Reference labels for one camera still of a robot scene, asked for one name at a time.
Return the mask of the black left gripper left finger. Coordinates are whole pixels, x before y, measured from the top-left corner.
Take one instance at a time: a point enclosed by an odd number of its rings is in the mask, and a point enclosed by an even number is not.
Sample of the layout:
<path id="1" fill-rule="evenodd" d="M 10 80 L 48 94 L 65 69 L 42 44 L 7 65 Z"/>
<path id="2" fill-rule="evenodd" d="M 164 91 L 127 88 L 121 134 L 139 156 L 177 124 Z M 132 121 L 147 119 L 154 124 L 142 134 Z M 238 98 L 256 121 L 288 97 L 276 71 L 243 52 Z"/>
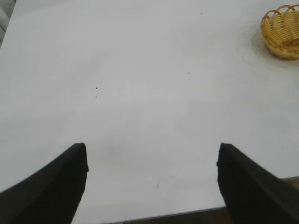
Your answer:
<path id="1" fill-rule="evenodd" d="M 2 224 L 70 224 L 89 171 L 86 146 L 75 143 L 46 166 L 0 194 Z"/>

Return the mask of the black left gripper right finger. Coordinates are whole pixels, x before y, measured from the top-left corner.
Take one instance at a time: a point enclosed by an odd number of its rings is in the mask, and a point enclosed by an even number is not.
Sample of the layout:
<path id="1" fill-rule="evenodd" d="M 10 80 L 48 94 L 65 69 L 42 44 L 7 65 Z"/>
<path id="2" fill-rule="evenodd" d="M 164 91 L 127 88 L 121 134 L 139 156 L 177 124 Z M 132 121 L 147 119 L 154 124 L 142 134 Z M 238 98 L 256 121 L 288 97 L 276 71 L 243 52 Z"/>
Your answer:
<path id="1" fill-rule="evenodd" d="M 299 190 L 258 165 L 238 148 L 221 143 L 217 183 L 235 224 L 297 224 Z"/>

